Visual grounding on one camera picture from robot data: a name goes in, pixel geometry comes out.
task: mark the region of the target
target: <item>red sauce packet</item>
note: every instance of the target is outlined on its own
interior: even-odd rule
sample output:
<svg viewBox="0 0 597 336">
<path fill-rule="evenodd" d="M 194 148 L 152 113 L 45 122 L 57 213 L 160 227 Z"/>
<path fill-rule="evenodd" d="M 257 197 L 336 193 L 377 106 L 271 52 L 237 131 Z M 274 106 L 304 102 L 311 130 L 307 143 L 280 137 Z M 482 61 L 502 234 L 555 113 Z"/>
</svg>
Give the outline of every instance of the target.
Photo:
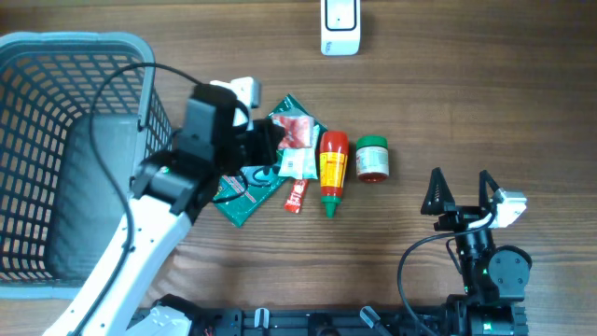
<svg viewBox="0 0 597 336">
<path fill-rule="evenodd" d="M 305 192 L 307 191 L 307 186 L 309 185 L 309 180 L 296 180 L 295 184 L 292 186 L 292 191 L 290 191 L 290 196 L 286 200 L 286 204 L 284 204 L 284 209 L 294 214 L 298 214 L 300 212 L 300 207 L 302 206 L 302 199 L 305 196 Z"/>
</svg>

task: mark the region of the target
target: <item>green nozzle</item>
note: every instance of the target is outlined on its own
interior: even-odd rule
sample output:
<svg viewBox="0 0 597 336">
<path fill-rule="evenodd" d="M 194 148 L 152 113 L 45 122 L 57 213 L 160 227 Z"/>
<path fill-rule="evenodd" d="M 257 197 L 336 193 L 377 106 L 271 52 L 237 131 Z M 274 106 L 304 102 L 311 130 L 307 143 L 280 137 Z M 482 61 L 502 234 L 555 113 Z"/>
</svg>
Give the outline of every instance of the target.
<svg viewBox="0 0 597 336">
<path fill-rule="evenodd" d="M 326 206 L 326 215 L 328 218 L 333 218 L 336 213 L 336 206 L 342 202 L 342 199 L 337 196 L 324 196 L 321 202 Z"/>
<path fill-rule="evenodd" d="M 335 203 L 326 203 L 326 214 L 328 218 L 333 218 L 334 213 L 336 212 L 336 204 Z"/>
</svg>

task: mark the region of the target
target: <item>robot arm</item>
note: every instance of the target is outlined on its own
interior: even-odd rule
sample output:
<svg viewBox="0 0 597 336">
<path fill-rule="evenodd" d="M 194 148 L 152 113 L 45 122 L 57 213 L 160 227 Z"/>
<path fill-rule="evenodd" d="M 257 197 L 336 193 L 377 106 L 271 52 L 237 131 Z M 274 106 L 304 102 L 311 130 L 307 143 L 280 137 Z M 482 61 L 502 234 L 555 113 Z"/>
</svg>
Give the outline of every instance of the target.
<svg viewBox="0 0 597 336">
<path fill-rule="evenodd" d="M 252 78 L 216 84 L 222 86 L 195 87 L 187 103 L 185 124 L 177 136 L 177 148 L 159 151 L 139 165 L 129 200 L 134 223 L 132 247 L 82 334 L 124 334 L 161 264 L 214 198 L 220 176 L 235 174 L 245 165 L 277 162 L 276 148 L 284 129 L 270 120 L 251 120 L 246 112 L 258 105 L 258 84 Z M 239 102 L 245 108 L 239 108 Z M 123 216 L 85 285 L 44 335 L 68 335 L 84 319 L 117 267 L 128 225 Z M 153 330 L 163 329 L 161 335 L 187 335 L 190 321 L 171 314 L 138 324 L 127 334 L 152 334 L 147 329 L 149 323 Z"/>
</svg>

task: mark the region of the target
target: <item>ketchup bottle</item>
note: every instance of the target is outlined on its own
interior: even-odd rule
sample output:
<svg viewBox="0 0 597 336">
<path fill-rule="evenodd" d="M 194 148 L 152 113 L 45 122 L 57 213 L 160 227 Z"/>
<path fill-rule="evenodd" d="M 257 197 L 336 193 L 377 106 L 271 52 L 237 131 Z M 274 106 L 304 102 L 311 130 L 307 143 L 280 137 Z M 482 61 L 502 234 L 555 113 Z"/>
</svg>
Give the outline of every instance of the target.
<svg viewBox="0 0 597 336">
<path fill-rule="evenodd" d="M 348 135 L 338 131 L 325 132 L 319 145 L 319 174 L 321 202 L 326 206 L 326 214 L 330 218 L 334 217 L 336 206 L 342 201 L 347 164 Z"/>
</svg>

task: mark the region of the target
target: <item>green jar lid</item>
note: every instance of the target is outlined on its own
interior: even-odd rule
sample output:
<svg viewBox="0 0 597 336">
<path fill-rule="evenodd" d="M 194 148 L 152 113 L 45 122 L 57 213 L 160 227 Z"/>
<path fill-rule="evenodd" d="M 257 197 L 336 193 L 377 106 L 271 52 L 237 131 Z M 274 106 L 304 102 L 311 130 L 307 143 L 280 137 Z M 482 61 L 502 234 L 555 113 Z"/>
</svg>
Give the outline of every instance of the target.
<svg viewBox="0 0 597 336">
<path fill-rule="evenodd" d="M 367 146 L 379 146 L 388 148 L 388 139 L 381 135 L 365 135 L 356 142 L 356 149 Z"/>
</svg>

